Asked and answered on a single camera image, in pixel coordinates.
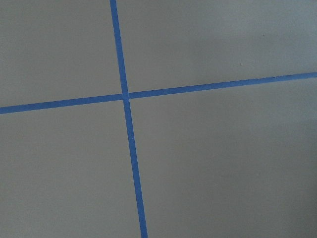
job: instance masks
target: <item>blue painter's tape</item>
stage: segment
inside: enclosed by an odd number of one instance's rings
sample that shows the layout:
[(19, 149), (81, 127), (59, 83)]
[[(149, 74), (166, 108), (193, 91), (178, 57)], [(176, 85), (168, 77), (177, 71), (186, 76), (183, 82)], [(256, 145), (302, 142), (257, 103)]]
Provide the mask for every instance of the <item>blue painter's tape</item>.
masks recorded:
[(116, 50), (117, 50), (117, 59), (118, 59), (118, 65), (119, 65), (119, 74), (120, 74), (124, 113), (125, 113), (125, 122), (126, 122), (127, 133), (128, 133), (128, 141), (129, 141), (129, 149), (130, 149), (130, 157), (131, 157), (131, 165), (132, 165), (132, 174), (133, 174), (134, 190), (135, 190), (138, 215), (139, 215), (140, 231), (141, 231), (141, 237), (147, 238), (148, 232), (147, 232), (147, 225), (146, 225), (145, 213), (144, 213), (144, 204), (143, 204), (143, 198), (142, 198), (137, 151), (136, 151), (136, 145), (135, 145), (135, 139), (134, 139), (134, 131), (133, 131), (131, 108), (130, 108), (128, 83), (127, 83), (127, 78), (126, 78), (126, 73), (125, 73), (125, 65), (124, 65), (122, 41), (121, 41), (120, 26), (119, 26), (119, 19), (118, 19), (118, 11), (117, 11), (117, 5), (116, 5), (115, 0), (110, 0), (110, 7), (111, 7), (115, 46), (116, 46)]
[(76, 99), (60, 100), (60, 101), (45, 102), (45, 103), (33, 103), (33, 104), (2, 107), (0, 108), (0, 114), (17, 113), (17, 112), (33, 111), (33, 110), (48, 109), (48, 108), (60, 108), (60, 107), (119, 101), (119, 100), (122, 100), (122, 94), (113, 94), (113, 95), (97, 96), (97, 97), (89, 97), (89, 98), (76, 98)]
[(211, 90), (211, 89), (218, 89), (218, 88), (229, 88), (229, 87), (246, 86), (246, 85), (252, 85), (252, 84), (273, 83), (273, 82), (280, 82), (280, 81), (308, 79), (308, 78), (316, 78), (316, 77), (317, 77), (317, 72), (268, 77), (268, 78), (254, 78), (254, 79), (246, 79), (246, 80), (231, 81), (231, 82), (210, 83), (210, 84), (202, 84), (202, 85), (195, 85), (195, 86), (185, 86), (185, 87), (177, 87), (177, 88), (166, 88), (166, 89), (134, 92), (134, 93), (130, 93), (129, 97), (131, 99), (144, 98), (144, 97), (153, 97), (153, 96), (160, 96), (160, 95), (167, 95), (167, 94), (187, 93), (187, 92), (204, 91), (204, 90)]

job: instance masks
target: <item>tape strip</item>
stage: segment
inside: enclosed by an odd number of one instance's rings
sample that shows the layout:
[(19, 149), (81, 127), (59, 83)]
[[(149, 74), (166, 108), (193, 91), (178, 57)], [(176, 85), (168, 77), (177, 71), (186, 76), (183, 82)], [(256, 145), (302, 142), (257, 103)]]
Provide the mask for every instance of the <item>tape strip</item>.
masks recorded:
[(127, 133), (128, 133), (132, 174), (133, 174), (134, 190), (135, 190), (135, 196), (136, 196), (137, 208), (138, 208), (138, 214), (139, 214), (141, 237), (148, 238), (147, 225), (146, 225), (145, 213), (144, 213), (144, 204), (143, 204), (143, 198), (142, 198), (142, 190), (141, 190), (140, 173), (139, 173), (137, 152), (136, 152), (135, 139), (134, 139), (128, 83), (127, 83), (127, 78), (125, 73), (120, 26), (119, 26), (117, 5), (115, 0), (110, 0), (110, 7), (111, 7), (111, 14), (112, 14), (115, 46), (117, 50), (117, 59), (118, 59), (118, 65), (119, 65), (119, 74), (120, 74), (124, 113), (125, 113), (125, 122), (126, 122)]
[(268, 78), (254, 78), (254, 79), (246, 79), (246, 80), (230, 81), (230, 82), (222, 82), (222, 83), (210, 83), (210, 84), (202, 84), (202, 85), (195, 85), (195, 86), (134, 92), (134, 93), (130, 93), (129, 97), (131, 99), (145, 98), (145, 97), (153, 97), (153, 96), (160, 96), (160, 95), (167, 95), (167, 94), (188, 93), (188, 92), (212, 90), (212, 89), (218, 89), (218, 88), (238, 87), (238, 86), (246, 86), (246, 85), (253, 85), (253, 84), (273, 83), (273, 82), (280, 82), (280, 81), (308, 79), (308, 78), (316, 78), (316, 77), (317, 77), (317, 72), (268, 77)]
[(32, 111), (32, 110), (47, 109), (47, 108), (60, 108), (60, 107), (68, 107), (68, 106), (83, 105), (83, 104), (90, 104), (90, 103), (102, 103), (102, 102), (110, 102), (110, 101), (118, 101), (118, 100), (122, 100), (122, 94), (113, 94), (113, 95), (97, 96), (97, 97), (89, 97), (89, 98), (77, 98), (77, 99), (45, 102), (45, 103), (33, 103), (33, 104), (2, 107), (0, 108), (0, 114), (25, 112), (25, 111)]

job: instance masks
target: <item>gray wall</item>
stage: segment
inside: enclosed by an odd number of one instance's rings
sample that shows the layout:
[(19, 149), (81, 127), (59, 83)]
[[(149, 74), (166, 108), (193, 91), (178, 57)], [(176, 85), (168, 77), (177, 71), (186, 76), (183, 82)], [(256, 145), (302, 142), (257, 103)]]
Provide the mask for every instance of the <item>gray wall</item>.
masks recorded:
[[(130, 92), (317, 71), (315, 0), (117, 6)], [(0, 107), (121, 93), (107, 0), (2, 0), (0, 32)], [(316, 91), (131, 99), (149, 237), (317, 237)], [(0, 238), (140, 237), (122, 101), (0, 128)]]

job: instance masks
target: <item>blue tape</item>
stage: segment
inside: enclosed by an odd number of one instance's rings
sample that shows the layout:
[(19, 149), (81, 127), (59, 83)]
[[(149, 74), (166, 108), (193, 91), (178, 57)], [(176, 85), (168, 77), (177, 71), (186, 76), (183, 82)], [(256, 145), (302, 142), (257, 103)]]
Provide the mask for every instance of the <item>blue tape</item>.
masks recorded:
[[(154, 96), (176, 94), (176, 93), (196, 92), (196, 91), (212, 90), (212, 89), (218, 89), (218, 88), (238, 87), (238, 86), (246, 86), (246, 85), (252, 85), (252, 84), (264, 84), (264, 83), (273, 83), (273, 82), (279, 82), (279, 81), (289, 81), (289, 80), (299, 80), (299, 79), (309, 79), (309, 78), (317, 78), (317, 72), (134, 92), (134, 93), (129, 93), (129, 98), (130, 99), (145, 98), (145, 97), (154, 97)], [(126, 88), (125, 89), (125, 92), (126, 92), (127, 83), (124, 83), (123, 86)], [(83, 104), (90, 104), (90, 103), (110, 102), (110, 101), (118, 101), (122, 99), (123, 99), (122, 94), (113, 94), (113, 95), (105, 95), (105, 96), (97, 96), (97, 97), (89, 97), (89, 98), (60, 100), (60, 101), (54, 101), (54, 102), (16, 105), (16, 106), (0, 108), (0, 114), (41, 110), (41, 109), (48, 109), (48, 108), (68, 107), (68, 106), (83, 105)]]
[(125, 73), (118, 11), (117, 11), (117, 5), (115, 0), (110, 0), (110, 7), (111, 7), (111, 14), (112, 14), (112, 24), (113, 24), (113, 31), (114, 31), (115, 46), (117, 50), (117, 59), (118, 59), (118, 65), (119, 65), (119, 74), (120, 74), (120, 81), (121, 81), (125, 122), (126, 122), (127, 133), (128, 133), (132, 174), (133, 174), (134, 190), (135, 190), (135, 196), (136, 196), (137, 208), (138, 208), (138, 214), (139, 214), (141, 237), (148, 238), (147, 225), (146, 225), (145, 213), (144, 213), (144, 204), (143, 204), (143, 198), (142, 198), (138, 158), (137, 158), (137, 151), (136, 151), (135, 139), (134, 139), (128, 83), (127, 83), (127, 78)]
[(177, 88), (166, 88), (166, 89), (134, 92), (134, 93), (130, 93), (129, 97), (131, 99), (145, 98), (145, 97), (153, 97), (153, 96), (160, 96), (160, 95), (167, 95), (167, 94), (196, 92), (196, 91), (204, 91), (204, 90), (211, 90), (211, 89), (246, 86), (246, 85), (252, 85), (252, 84), (273, 83), (273, 82), (279, 82), (279, 81), (308, 79), (308, 78), (316, 78), (316, 77), (317, 77), (317, 72), (268, 77), (268, 78), (254, 78), (254, 79), (246, 79), (246, 80), (230, 81), (230, 82), (222, 82), (222, 83), (210, 83), (210, 84), (202, 84), (202, 85), (195, 85), (195, 86), (185, 86), (185, 87), (177, 87)]
[(0, 114), (17, 113), (17, 112), (33, 111), (33, 110), (48, 109), (48, 108), (60, 108), (60, 107), (118, 101), (118, 100), (122, 100), (122, 94), (113, 94), (113, 95), (97, 96), (97, 97), (89, 97), (89, 98), (77, 98), (77, 99), (45, 102), (45, 103), (33, 103), (33, 104), (2, 107), (0, 108)]

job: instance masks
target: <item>gray surface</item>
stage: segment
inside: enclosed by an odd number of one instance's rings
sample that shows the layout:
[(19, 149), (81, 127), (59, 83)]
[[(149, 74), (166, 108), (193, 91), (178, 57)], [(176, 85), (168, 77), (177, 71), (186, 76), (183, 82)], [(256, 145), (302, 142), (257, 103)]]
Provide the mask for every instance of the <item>gray surface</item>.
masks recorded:
[(317, 79), (132, 100), (149, 237), (317, 237)]
[(122, 102), (0, 115), (1, 238), (140, 237)]
[(130, 91), (317, 71), (315, 0), (119, 0)]
[(1, 0), (0, 32), (0, 107), (121, 92), (107, 0)]

